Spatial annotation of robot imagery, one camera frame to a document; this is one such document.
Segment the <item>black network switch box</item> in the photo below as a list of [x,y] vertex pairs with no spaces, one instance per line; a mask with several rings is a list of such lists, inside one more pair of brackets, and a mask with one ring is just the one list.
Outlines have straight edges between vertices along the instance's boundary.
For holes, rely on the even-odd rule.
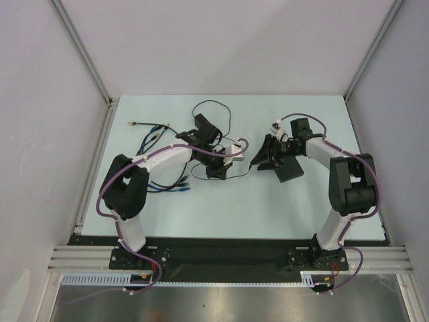
[[281,183],[294,180],[304,175],[304,171],[294,156],[282,158],[280,166],[274,170]]

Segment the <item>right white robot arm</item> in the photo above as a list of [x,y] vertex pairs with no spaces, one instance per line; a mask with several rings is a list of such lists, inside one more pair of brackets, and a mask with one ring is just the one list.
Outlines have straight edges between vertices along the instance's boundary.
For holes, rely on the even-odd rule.
[[304,175],[297,161],[299,156],[313,159],[329,171],[331,210],[321,230],[313,236],[304,260],[305,264],[322,270],[341,258],[345,236],[354,222],[378,212],[379,182],[370,154],[353,154],[330,142],[325,131],[314,133],[310,127],[313,116],[309,114],[292,113],[289,117],[291,136],[286,135],[282,120],[278,119],[250,165],[258,171],[275,172],[280,182]]

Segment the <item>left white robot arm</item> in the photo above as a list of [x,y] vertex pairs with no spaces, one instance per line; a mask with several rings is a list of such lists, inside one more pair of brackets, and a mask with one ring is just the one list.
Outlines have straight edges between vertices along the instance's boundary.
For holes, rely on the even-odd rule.
[[243,160],[249,142],[239,138],[215,152],[210,141],[191,133],[181,133],[172,143],[150,154],[114,158],[96,202],[97,213],[115,221],[119,243],[126,249],[124,260],[132,268],[147,262],[145,234],[139,218],[147,196],[149,181],[171,168],[196,160],[206,167],[206,176],[225,180],[234,161]]

